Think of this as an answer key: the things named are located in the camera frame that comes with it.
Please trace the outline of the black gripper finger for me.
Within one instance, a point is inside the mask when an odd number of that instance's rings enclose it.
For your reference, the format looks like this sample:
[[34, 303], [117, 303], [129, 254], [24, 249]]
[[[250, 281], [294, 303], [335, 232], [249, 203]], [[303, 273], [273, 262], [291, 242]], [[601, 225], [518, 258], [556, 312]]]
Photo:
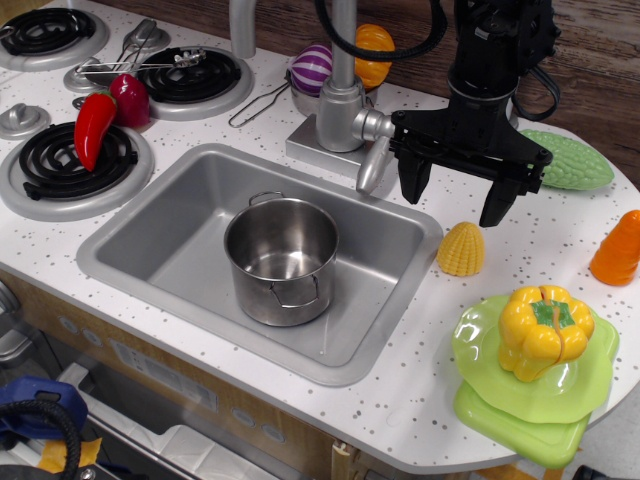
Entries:
[[497, 226], [505, 217], [516, 197], [521, 194], [522, 183], [513, 179], [493, 182], [480, 216], [479, 225], [483, 228]]
[[415, 205], [419, 202], [431, 175], [432, 162], [410, 150], [398, 154], [398, 175], [405, 200]]

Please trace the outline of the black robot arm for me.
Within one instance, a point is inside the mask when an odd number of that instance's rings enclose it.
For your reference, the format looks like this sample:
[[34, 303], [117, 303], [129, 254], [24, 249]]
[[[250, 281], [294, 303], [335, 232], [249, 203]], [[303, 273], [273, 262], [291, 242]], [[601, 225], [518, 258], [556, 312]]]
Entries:
[[560, 31], [548, 1], [457, 1], [457, 50], [441, 110], [391, 116], [391, 149], [403, 197], [420, 199], [434, 165], [491, 181], [479, 223], [498, 225], [516, 198], [539, 190], [553, 155], [510, 123], [520, 79], [548, 81], [539, 63], [554, 54]]

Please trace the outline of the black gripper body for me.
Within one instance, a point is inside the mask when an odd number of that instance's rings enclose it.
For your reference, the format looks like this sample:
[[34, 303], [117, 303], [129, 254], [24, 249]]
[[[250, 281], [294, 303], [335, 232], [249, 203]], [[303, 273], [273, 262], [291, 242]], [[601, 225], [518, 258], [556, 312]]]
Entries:
[[513, 179], [521, 193], [536, 193], [552, 154], [517, 131], [507, 105], [519, 81], [480, 86], [450, 80], [448, 105], [437, 110], [398, 110], [391, 115], [391, 150], [426, 157], [434, 165], [492, 182]]

